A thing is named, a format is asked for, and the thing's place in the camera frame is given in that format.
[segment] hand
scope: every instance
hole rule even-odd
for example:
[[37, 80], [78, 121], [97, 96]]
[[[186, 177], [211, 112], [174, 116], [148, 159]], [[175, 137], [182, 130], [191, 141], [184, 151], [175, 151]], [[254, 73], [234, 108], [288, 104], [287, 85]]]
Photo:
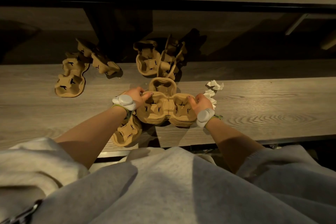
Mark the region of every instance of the hand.
[[138, 109], [145, 103], [147, 99], [149, 99], [153, 95], [153, 92], [148, 92], [143, 95], [142, 93], [144, 91], [145, 90], [143, 88], [136, 87], [124, 92], [123, 95], [129, 95], [133, 99], [134, 103], [136, 103], [136, 109]]
[[203, 111], [207, 108], [213, 109], [210, 100], [207, 99], [202, 93], [198, 94], [195, 99], [192, 97], [188, 97], [188, 101], [191, 104], [191, 108], [194, 110], [196, 116], [200, 111]]

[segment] crumpled napkin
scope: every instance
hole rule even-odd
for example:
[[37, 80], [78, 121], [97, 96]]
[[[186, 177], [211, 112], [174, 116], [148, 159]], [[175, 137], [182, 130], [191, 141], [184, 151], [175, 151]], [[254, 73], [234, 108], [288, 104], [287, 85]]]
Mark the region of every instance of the crumpled napkin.
[[203, 93], [203, 95], [211, 101], [212, 107], [213, 109], [215, 109], [216, 108], [215, 104], [217, 104], [217, 101], [211, 98], [215, 95], [215, 92], [213, 90], [206, 90], [205, 93]]
[[222, 90], [224, 88], [224, 82], [222, 82], [221, 85], [219, 85], [216, 80], [212, 80], [210, 82], [207, 83], [207, 86], [209, 87], [213, 87], [212, 89], [214, 90]]

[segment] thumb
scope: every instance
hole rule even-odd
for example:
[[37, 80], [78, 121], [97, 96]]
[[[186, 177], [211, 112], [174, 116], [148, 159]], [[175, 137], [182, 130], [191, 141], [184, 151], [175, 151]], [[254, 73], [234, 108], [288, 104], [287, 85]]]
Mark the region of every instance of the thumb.
[[191, 104], [191, 108], [193, 110], [195, 110], [195, 108], [197, 107], [197, 103], [195, 101], [195, 99], [191, 96], [188, 97], [188, 102]]
[[141, 96], [143, 101], [146, 101], [147, 99], [149, 99], [154, 93], [153, 92], [147, 92], [146, 94], [143, 94]]

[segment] white wrist device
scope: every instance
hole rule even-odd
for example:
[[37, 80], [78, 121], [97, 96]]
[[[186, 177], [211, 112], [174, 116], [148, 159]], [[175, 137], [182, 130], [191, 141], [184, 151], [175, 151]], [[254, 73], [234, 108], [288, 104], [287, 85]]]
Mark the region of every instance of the white wrist device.
[[120, 95], [112, 99], [112, 103], [115, 105], [121, 105], [129, 111], [134, 111], [137, 104], [134, 103], [133, 99], [129, 95]]
[[211, 108], [207, 108], [203, 111], [200, 111], [197, 115], [196, 124], [200, 128], [204, 128], [208, 121], [215, 115], [215, 111]]

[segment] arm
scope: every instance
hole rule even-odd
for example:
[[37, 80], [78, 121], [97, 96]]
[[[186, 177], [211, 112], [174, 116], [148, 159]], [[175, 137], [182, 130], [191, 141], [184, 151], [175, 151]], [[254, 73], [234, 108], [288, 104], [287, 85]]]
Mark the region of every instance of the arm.
[[[138, 87], [124, 94], [131, 96], [138, 108], [151, 96], [151, 93], [141, 96], [142, 92], [144, 90]], [[55, 141], [74, 161], [89, 169], [126, 115], [123, 107], [114, 106], [75, 126]]]
[[[212, 109], [210, 100], [203, 94], [198, 94], [196, 96], [196, 101], [193, 98], [189, 99], [191, 107], [196, 115], [206, 108]], [[264, 148], [261, 144], [243, 133], [240, 133], [238, 130], [231, 128], [220, 119], [212, 118], [208, 121], [205, 127], [209, 130], [213, 140], [222, 153], [225, 162], [233, 173], [238, 171], [246, 157], [255, 151]]]

